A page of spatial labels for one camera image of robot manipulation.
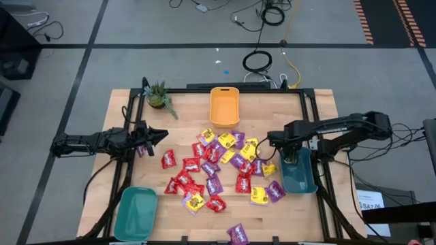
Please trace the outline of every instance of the green tray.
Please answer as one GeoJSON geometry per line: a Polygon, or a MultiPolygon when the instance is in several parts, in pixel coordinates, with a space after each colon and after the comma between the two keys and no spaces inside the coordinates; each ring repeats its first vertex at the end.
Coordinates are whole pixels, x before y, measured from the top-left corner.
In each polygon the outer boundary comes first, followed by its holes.
{"type": "Polygon", "coordinates": [[[115,238],[123,242],[146,241],[155,222],[157,194],[153,189],[129,187],[124,190],[116,216],[115,238]]]}

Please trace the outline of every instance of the black metal frame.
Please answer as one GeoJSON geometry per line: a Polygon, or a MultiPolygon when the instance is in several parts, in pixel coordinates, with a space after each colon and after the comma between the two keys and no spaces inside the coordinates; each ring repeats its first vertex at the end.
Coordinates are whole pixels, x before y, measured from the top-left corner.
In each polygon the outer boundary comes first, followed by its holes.
{"type": "MultiPolygon", "coordinates": [[[[210,89],[188,89],[188,88],[170,88],[168,89],[168,93],[209,93],[210,89]]],[[[306,103],[306,97],[310,99],[311,107],[312,107],[312,114],[315,121],[320,119],[320,116],[318,114],[316,99],[315,99],[315,91],[313,88],[304,88],[304,89],[293,89],[288,90],[286,88],[277,89],[277,90],[263,90],[263,89],[255,89],[255,88],[242,88],[239,90],[240,93],[285,93],[285,94],[296,94],[300,97],[300,104],[301,104],[301,111],[302,111],[302,117],[304,120],[309,120],[309,113],[307,109],[307,103],[306,103]]],[[[139,103],[138,103],[138,109],[136,113],[136,121],[141,120],[141,115],[143,111],[144,106],[144,95],[142,95],[142,88],[132,88],[130,90],[129,94],[129,102],[127,104],[127,118],[131,118],[134,101],[135,98],[139,95],[139,103]]],[[[125,120],[124,122],[124,128],[128,129],[130,122],[125,120]]],[[[125,174],[125,179],[123,181],[123,184],[120,188],[119,182],[121,179],[121,169],[124,164],[123,161],[117,161],[116,168],[114,172],[114,180],[112,181],[112,188],[110,192],[110,198],[109,198],[109,207],[103,214],[102,218],[107,218],[106,224],[104,225],[104,231],[103,231],[103,237],[97,238],[100,230],[93,229],[91,230],[85,237],[86,238],[80,238],[77,240],[66,240],[66,241],[57,241],[57,242],[45,242],[40,243],[39,245],[49,245],[49,244],[109,244],[110,242],[115,242],[114,237],[110,237],[110,230],[111,230],[111,224],[112,224],[112,217],[113,217],[113,208],[116,207],[116,205],[119,202],[119,199],[121,197],[121,193],[130,186],[131,184],[131,177],[134,167],[134,159],[135,159],[135,152],[131,150],[129,152],[129,155],[127,157],[127,171],[125,174]]],[[[313,168],[313,174],[316,176],[319,176],[318,170],[317,170],[317,163],[315,163],[315,166],[313,168]]],[[[330,173],[330,168],[328,167],[328,164],[323,164],[324,168],[324,175],[326,178],[326,188],[330,195],[333,198],[334,203],[336,203],[336,200],[334,198],[334,187],[332,184],[332,176],[330,173]]],[[[330,237],[328,222],[327,222],[327,216],[326,216],[326,209],[324,205],[324,200],[320,193],[317,193],[317,203],[318,203],[318,210],[320,213],[320,223],[322,227],[322,233],[324,237],[324,241],[335,241],[338,242],[338,240],[343,242],[348,242],[347,240],[342,240],[342,228],[339,224],[339,221],[336,219],[335,216],[333,216],[334,221],[334,229],[336,233],[336,238],[330,237]]],[[[148,241],[147,244],[227,244],[227,242],[188,242],[188,239],[186,236],[183,236],[181,238],[181,241],[172,241],[172,242],[165,242],[165,241],[148,241]]],[[[250,244],[297,244],[297,242],[280,242],[278,237],[271,237],[271,242],[250,242],[250,244]]]]}

